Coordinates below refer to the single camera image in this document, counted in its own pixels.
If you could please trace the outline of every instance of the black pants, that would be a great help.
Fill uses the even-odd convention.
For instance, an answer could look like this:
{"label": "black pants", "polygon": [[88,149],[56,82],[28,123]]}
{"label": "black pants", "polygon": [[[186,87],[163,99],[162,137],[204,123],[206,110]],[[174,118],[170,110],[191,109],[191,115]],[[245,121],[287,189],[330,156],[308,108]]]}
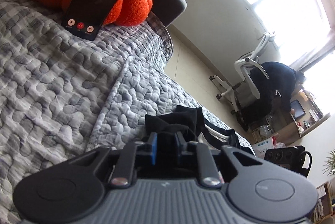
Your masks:
{"label": "black pants", "polygon": [[257,83],[254,80],[254,83],[259,90],[261,97],[241,110],[243,120],[247,125],[264,118],[272,109],[274,92],[272,91],[268,81]]}

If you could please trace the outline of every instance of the gray quilt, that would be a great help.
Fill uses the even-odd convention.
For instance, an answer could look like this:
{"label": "gray quilt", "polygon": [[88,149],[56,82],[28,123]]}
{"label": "gray quilt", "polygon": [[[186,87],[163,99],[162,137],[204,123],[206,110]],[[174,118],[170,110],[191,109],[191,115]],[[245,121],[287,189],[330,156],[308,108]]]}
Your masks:
{"label": "gray quilt", "polygon": [[64,30],[61,16],[0,0],[0,223],[19,221],[11,196],[23,177],[99,145],[122,148],[141,137],[145,114],[200,106],[163,73],[173,49],[154,14],[105,26],[93,42]]}

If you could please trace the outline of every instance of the person's dark hair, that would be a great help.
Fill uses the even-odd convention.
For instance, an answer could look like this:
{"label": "person's dark hair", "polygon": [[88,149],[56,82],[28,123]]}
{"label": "person's dark hair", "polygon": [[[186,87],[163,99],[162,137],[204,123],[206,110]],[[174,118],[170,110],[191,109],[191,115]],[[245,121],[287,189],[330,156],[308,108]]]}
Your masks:
{"label": "person's dark hair", "polygon": [[297,82],[300,82],[301,84],[303,84],[306,80],[306,77],[303,74],[303,72],[297,71],[297,73],[295,74],[295,79]]}

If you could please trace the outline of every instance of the metal screw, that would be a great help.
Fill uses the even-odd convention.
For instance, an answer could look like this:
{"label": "metal screw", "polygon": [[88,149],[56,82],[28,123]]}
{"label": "metal screw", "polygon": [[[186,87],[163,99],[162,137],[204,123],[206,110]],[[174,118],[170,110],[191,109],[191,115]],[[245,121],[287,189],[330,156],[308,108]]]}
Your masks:
{"label": "metal screw", "polygon": [[215,185],[218,185],[220,183],[220,181],[218,179],[213,178],[213,177],[204,178],[203,182],[204,182],[204,184],[206,184],[208,186],[215,186]]}
{"label": "metal screw", "polygon": [[114,178],[112,179],[112,184],[116,186],[126,186],[128,184],[128,180],[126,178]]}

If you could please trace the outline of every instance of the tile floor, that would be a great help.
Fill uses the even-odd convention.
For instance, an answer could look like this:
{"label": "tile floor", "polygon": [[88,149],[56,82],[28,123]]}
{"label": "tile floor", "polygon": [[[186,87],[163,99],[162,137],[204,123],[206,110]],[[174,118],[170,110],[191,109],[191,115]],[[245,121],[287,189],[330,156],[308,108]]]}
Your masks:
{"label": "tile floor", "polygon": [[247,138],[247,133],[230,113],[232,106],[225,100],[219,102],[216,99],[219,90],[209,80],[213,75],[210,69],[177,36],[171,31],[169,33],[174,52],[165,73],[229,127]]}

